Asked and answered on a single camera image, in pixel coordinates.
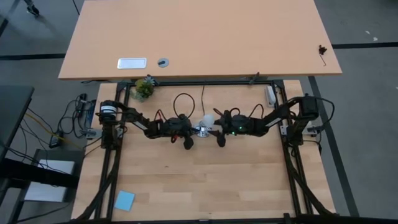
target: metal frame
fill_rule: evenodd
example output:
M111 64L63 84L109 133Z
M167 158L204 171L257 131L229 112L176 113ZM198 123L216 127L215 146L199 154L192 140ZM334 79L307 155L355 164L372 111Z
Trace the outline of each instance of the metal frame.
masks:
M118 83L117 88L116 88L116 96L115 96L115 101L120 100L121 92L122 90L125 90L124 93L124 104L127 105L130 97L130 88L135 86L134 80L131 80L132 83ZM287 96L285 92L285 87L283 85L283 80L258 80L254 85L271 85L274 93L276 95L276 88L280 89L280 92L282 93L282 103L287 101ZM229 80L229 81L191 81L187 80L184 82L161 82L157 86L197 86L197 85L249 85L249 81L247 80ZM279 101L277 99L275 108L279 106ZM282 133L280 132L281 136L281 141L282 141L282 148L284 152L284 157L285 157L285 164L287 168L287 173L289 177L289 185L290 185L290 191L292 195L292 202L294 206L294 211L296 216L299 216L303 214L301 212L300 208L300 202L299 202L299 196L297 193L297 188L296 188L296 180L295 180L295 175L292 173L291 167L289 167L288 164L291 164L291 157L289 154L289 148L287 147L287 140L282 136ZM295 150L295 159L294 161L296 162L296 166L298 167L298 177L302 181L304 185L306 184L305 180L305 174L303 171L303 164L302 160L300 157L300 151L297 147L294 147L293 150ZM120 158L121 158L121 147L119 149L116 149L116 156L114 163L117 164L116 167L116 176L113 179L111 183L111 189L109 193L109 200L108 200L108 206L107 206L107 211L106 211L106 218L108 220L111 220L112 214L113 214L113 207L114 207L114 198L116 194L116 184L118 181L118 169L119 169L119 163L120 163ZM99 186L101 186L106 179L108 169L109 169L109 160L110 160L110 155L111 155L111 150L110 149L105 149L105 157L104 157L104 162L103 162L103 168L102 168L102 173L101 173L101 180L99 183ZM308 198L308 195L305 194L305 191L303 190L303 197L304 197L304 202L305 202L305 207L306 211L308 214L313 214L312 210L312 204ZM98 206L95 210L95 219L98 219L101 217L101 210L102 210L102 201L100 200L98 203ZM199 220L199 223L289 223L290 217L288 213L284 214L284 218L257 218L257 219L228 219L228 220ZM121 222L121 223L198 223L198 220L174 220L174 221L151 221L151 222L142 222L142 221L131 221L131 222Z

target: small potted plant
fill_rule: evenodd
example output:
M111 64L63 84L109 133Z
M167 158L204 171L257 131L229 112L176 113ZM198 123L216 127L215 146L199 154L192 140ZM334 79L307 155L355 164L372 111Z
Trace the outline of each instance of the small potted plant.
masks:
M154 94L155 80L150 75L136 81L136 91L131 91L131 96L141 103Z

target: wooden tabletop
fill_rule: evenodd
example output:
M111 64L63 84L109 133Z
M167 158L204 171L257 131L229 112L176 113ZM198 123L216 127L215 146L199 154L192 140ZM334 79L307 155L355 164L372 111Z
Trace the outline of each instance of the wooden tabletop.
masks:
M322 58L319 45L327 48ZM146 58L145 69L117 68ZM160 68L160 58L169 65ZM85 1L60 79L339 75L313 0Z
M264 85L206 86L203 104L206 113L240 108L249 114L258 103L266 104ZM302 95L299 81L285 81L287 96ZM174 116L172 102L179 93L195 99L190 118L197 123L203 116L202 86L157 87L144 103L130 99L129 106L153 118L162 109L166 118ZM113 100L116 84L102 84L97 102ZM192 101L182 96L176 102L178 113L189 114ZM265 107L264 114L272 111ZM260 116L257 110L253 116ZM216 138L193 137L191 150L183 140L170 143L169 138L147 139L142 131L127 124L116 194L120 190L136 194L130 212L114 209L113 220L196 220L220 218L279 218L288 212L294 216L289 181L282 153L278 127L265 136L227 136L226 146L218 147ZM94 117L94 128L101 128ZM87 148L98 146L99 142ZM328 182L317 145L300 146L308 186L318 199L334 210ZM83 163L72 218L79 216L93 199L100 181L104 149L90 153ZM104 201L103 214L106 213Z

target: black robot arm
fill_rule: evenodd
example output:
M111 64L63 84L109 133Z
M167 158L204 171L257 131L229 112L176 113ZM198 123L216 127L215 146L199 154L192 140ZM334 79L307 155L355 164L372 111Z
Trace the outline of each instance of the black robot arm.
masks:
M291 107L298 104L299 113L291 112ZM280 105L264 118L252 118L237 114L232 116L231 111L224 111L221 118L215 121L216 125L222 127L222 131L210 131L217 137L220 147L225 146L225 135L247 134L261 137L268 133L269 128L283 119L292 118L294 124L287 127L287 139L291 144L302 144L302 132L309 121L318 118L317 99L313 96L300 96L290 99Z
M118 132L115 127L125 122L132 123L141 129L147 138L170 137L171 142L174 143L180 137L185 139L185 149L190 149L193 146L191 135L195 134L196 129L192 128L190 120L184 114L180 114L178 118L170 118L166 121L161 119L150 121L136 109L127 107L117 101L106 100L101 103L100 108L100 113L97 113L97 115L99 116L99 123L103 125L102 148L113 148L120 145L118 142ZM123 114L120 121L116 120L118 108L121 109Z

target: blue sticky note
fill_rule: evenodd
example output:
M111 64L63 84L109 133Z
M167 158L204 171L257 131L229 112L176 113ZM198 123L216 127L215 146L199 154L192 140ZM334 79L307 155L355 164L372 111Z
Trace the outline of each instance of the blue sticky note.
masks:
M135 194L130 192L125 192L123 190L119 191L114 207L129 212L135 196Z

